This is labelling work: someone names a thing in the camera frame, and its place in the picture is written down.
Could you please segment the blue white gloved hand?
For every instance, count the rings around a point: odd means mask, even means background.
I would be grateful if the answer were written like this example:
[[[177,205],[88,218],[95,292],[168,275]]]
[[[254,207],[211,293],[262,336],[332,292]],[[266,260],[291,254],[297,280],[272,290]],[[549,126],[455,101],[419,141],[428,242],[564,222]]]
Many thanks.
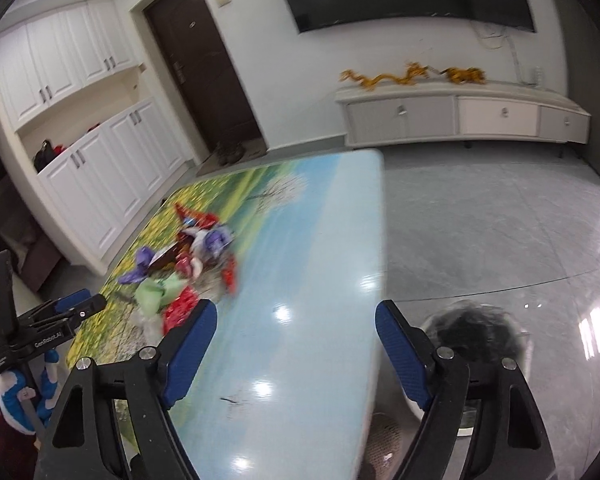
[[[44,353],[40,383],[40,402],[33,406],[35,390],[27,385],[18,370],[0,374],[0,413],[5,422],[26,436],[35,436],[50,421],[60,393],[59,354],[56,349]]]

